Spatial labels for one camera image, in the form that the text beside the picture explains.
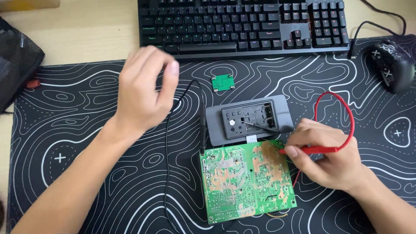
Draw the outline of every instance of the mouse pad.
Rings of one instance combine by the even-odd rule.
[[[416,36],[388,37],[413,57]],[[192,79],[201,83],[207,107],[284,95],[293,123],[313,119],[325,91],[337,92],[355,117],[362,162],[394,193],[416,205],[416,88],[402,95],[385,91],[364,48],[385,37],[356,42],[354,59],[345,55],[277,57],[181,63],[178,99]],[[115,113],[118,75],[124,61],[41,67],[43,85],[26,89],[15,102],[7,229],[10,231],[40,194],[74,161]],[[232,74],[235,89],[213,92],[211,77]],[[198,88],[191,87],[173,110],[169,127],[171,169],[168,208],[183,233],[217,234],[230,223],[209,226],[198,162]],[[346,133],[344,107],[330,95],[318,120]],[[147,131],[120,158],[103,183],[81,233],[174,233],[163,206],[166,182],[166,120]],[[289,134],[278,138],[286,140]],[[293,163],[292,179],[297,170]],[[343,191],[319,186],[304,174],[295,185],[297,207],[275,215],[239,219],[229,233],[372,233],[358,203]]]

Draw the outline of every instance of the red wire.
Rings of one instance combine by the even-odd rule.
[[[342,99],[342,97],[339,96],[336,93],[333,93],[333,92],[324,92],[323,94],[321,94],[318,97],[318,100],[316,101],[316,105],[315,105],[315,117],[314,117],[314,120],[317,122],[318,104],[319,104],[319,101],[321,100],[321,98],[325,94],[331,94],[331,95],[335,96],[341,102],[341,104],[344,105],[345,109],[347,110],[348,115],[349,115],[349,120],[351,122],[351,127],[350,127],[350,130],[349,130],[349,135],[348,135],[348,138],[345,140],[345,142],[340,147],[323,147],[323,146],[302,147],[301,149],[303,150],[303,152],[305,152],[307,154],[336,153],[336,152],[342,150],[344,147],[346,147],[348,145],[348,143],[351,141],[351,138],[354,135],[355,122],[354,122],[354,117],[352,116],[352,111],[349,108],[348,104],[344,101],[344,99]],[[293,187],[295,187],[296,181],[297,181],[300,173],[301,173],[301,171],[299,170],[297,172],[296,177],[295,177],[295,180],[293,182],[293,185],[292,185]]]

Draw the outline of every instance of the yellow wire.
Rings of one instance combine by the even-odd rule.
[[[279,216],[275,216],[275,215],[272,215],[272,214],[269,214],[269,213],[266,213],[266,214],[270,217],[273,217],[273,218],[283,218],[283,217],[287,216],[287,213],[284,214],[284,215],[279,215]]]

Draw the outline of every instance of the circuit board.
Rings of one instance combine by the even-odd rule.
[[[214,92],[232,90],[235,88],[232,74],[214,76],[211,78],[211,82]]]
[[[279,140],[209,149],[200,155],[208,223],[296,207]]]

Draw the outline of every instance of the keyboard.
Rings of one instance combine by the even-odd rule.
[[[139,0],[140,45],[180,61],[342,54],[343,0]]]

